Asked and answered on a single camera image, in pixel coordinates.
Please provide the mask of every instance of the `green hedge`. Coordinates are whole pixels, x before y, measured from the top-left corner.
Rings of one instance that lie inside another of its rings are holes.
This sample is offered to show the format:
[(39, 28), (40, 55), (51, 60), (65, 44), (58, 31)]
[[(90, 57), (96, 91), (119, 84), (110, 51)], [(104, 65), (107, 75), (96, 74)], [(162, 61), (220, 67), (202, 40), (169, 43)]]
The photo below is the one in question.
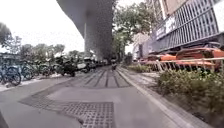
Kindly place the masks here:
[(128, 66), (127, 68), (137, 73), (150, 72), (150, 68), (148, 66), (143, 65), (131, 65)]
[(224, 75), (221, 73), (165, 71), (158, 79), (157, 92), (179, 98), (193, 114), (199, 113), (213, 126), (220, 125), (217, 120), (224, 122)]

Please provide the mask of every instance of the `motorcycle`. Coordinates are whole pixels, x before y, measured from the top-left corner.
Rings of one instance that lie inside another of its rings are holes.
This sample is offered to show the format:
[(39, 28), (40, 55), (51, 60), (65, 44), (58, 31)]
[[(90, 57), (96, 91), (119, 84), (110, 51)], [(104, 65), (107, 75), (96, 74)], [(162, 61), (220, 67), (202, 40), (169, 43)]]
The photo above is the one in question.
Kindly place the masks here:
[(75, 77), (77, 66), (73, 62), (73, 60), (63, 61), (62, 57), (56, 58), (56, 63), (58, 66), (56, 67), (56, 72), (64, 76), (65, 74), (70, 74), (72, 77)]

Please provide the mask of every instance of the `curb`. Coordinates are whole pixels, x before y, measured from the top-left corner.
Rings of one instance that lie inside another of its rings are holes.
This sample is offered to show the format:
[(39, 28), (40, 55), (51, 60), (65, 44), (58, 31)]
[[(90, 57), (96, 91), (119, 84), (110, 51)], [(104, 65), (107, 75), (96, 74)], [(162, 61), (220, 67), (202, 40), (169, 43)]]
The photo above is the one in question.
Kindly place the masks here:
[(186, 112), (182, 108), (176, 106), (175, 104), (167, 101), (165, 98), (159, 94), (153, 92), (149, 89), (144, 89), (133, 82), (130, 78), (118, 70), (121, 77), (125, 79), (130, 85), (136, 87), (142, 94), (144, 94), (151, 102), (153, 102), (161, 111), (170, 118), (175, 124), (180, 128), (212, 128), (208, 124), (194, 117), (190, 113)]

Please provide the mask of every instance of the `paved sidewalk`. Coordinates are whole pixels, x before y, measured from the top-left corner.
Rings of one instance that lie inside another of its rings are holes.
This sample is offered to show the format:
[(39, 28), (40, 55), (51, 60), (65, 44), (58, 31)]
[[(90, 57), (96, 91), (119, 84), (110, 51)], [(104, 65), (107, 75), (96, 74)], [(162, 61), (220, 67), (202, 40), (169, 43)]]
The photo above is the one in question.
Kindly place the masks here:
[(163, 114), (180, 128), (211, 128), (208, 124), (150, 90), (150, 86), (157, 86), (155, 81), (159, 77), (158, 74), (147, 73), (147, 75), (142, 75), (124, 68), (119, 68), (118, 70), (127, 82), (135, 86), (152, 104), (157, 106)]
[(110, 69), (1, 92), (0, 110), (10, 128), (183, 128)]

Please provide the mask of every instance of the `person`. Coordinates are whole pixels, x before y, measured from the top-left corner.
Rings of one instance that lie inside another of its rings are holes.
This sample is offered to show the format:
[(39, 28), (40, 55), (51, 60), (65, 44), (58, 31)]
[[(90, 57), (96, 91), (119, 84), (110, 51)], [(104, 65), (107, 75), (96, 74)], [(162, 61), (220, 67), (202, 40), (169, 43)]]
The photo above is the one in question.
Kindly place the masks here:
[(116, 62), (113, 62), (113, 63), (112, 63), (112, 70), (116, 70), (116, 67), (117, 67)]

